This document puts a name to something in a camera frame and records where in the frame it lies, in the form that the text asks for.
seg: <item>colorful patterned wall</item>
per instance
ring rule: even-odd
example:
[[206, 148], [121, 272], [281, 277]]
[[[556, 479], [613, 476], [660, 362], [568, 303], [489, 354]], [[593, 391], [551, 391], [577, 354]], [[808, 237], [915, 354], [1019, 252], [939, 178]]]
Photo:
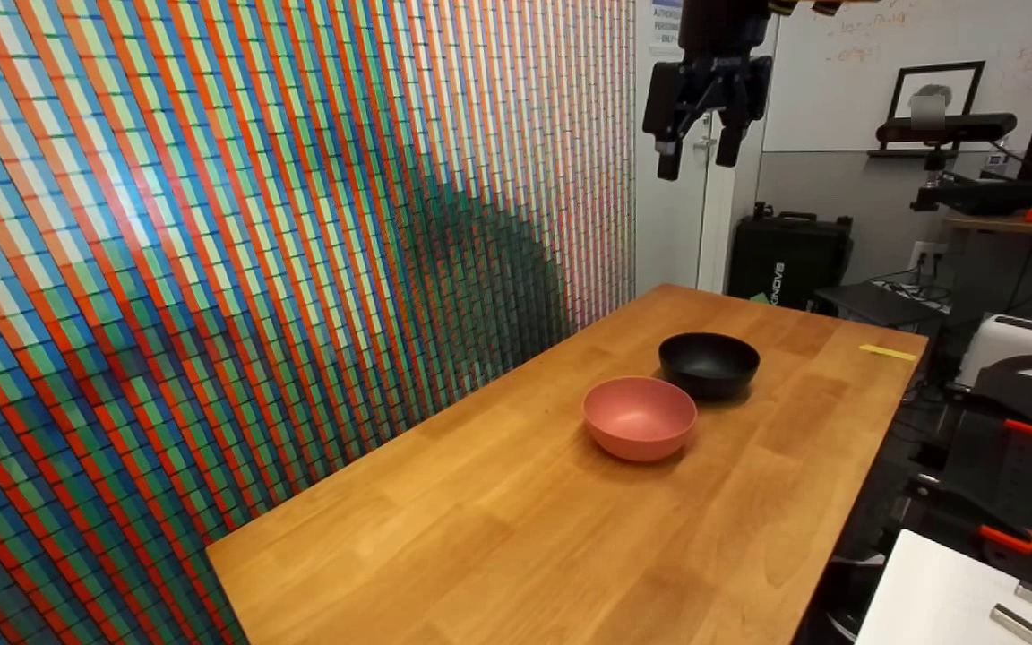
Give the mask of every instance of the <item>colorful patterned wall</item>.
[[628, 297], [628, 0], [0, 0], [0, 641], [232, 641], [206, 545]]

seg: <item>table top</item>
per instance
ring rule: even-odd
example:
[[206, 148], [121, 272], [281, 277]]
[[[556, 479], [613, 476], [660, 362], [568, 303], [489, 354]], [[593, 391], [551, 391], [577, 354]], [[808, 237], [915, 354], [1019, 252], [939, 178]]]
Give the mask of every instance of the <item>table top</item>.
[[[683, 458], [580, 431], [671, 333], [745, 336]], [[253, 641], [789, 641], [925, 336], [660, 285], [207, 548]]]

